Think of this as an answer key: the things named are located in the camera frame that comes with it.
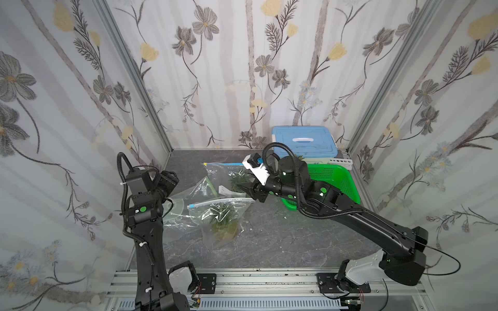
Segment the green zip bag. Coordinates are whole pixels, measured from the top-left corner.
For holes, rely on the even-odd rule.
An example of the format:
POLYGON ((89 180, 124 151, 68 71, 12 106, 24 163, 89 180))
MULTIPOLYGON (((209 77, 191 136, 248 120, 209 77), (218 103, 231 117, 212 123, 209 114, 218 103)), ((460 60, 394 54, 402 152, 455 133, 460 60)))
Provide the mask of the green zip bag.
POLYGON ((180 236, 198 229, 202 212, 195 205, 218 196, 209 177, 204 177, 195 186, 167 198, 163 203, 164 233, 180 236))

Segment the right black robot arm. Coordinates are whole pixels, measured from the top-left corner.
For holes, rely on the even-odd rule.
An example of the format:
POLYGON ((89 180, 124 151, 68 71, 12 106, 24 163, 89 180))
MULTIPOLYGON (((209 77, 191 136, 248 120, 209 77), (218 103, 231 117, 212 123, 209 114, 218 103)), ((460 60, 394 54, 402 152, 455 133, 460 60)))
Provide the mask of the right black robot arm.
POLYGON ((427 275, 428 232, 406 228, 354 202, 339 188, 311 178, 308 165, 283 143, 271 143, 253 153, 243 166, 254 181, 237 186, 249 197, 265 202, 269 195, 292 201, 297 211, 314 220, 335 220, 377 244, 373 255, 345 260, 336 275, 342 286, 353 288, 377 279, 417 285, 427 275))

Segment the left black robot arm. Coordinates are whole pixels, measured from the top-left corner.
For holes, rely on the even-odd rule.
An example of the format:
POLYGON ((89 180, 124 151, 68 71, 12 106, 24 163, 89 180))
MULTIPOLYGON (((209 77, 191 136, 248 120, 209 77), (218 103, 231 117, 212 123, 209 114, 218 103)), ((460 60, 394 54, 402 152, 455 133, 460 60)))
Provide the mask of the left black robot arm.
POLYGON ((189 310, 188 298, 170 284, 163 253, 163 204, 178 185, 174 172, 134 167, 117 154, 123 186, 123 234, 134 241, 137 262, 136 310, 189 310))

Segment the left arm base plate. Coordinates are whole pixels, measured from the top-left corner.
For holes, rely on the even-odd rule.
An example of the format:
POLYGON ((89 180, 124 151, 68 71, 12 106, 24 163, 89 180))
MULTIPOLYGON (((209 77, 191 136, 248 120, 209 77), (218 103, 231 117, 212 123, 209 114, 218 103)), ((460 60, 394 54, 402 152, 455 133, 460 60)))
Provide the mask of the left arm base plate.
POLYGON ((214 294, 217 285, 216 273, 201 273, 193 277, 193 281, 189 287, 190 294, 214 294))

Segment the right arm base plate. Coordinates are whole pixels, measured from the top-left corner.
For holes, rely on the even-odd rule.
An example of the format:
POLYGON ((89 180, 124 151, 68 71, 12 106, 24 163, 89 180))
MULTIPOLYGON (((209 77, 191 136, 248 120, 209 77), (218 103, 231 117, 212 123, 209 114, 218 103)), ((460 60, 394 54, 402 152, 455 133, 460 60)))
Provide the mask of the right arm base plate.
POLYGON ((339 281, 336 273, 317 273, 316 282, 321 294, 369 294, 372 291, 368 283, 355 285, 349 281, 339 281))

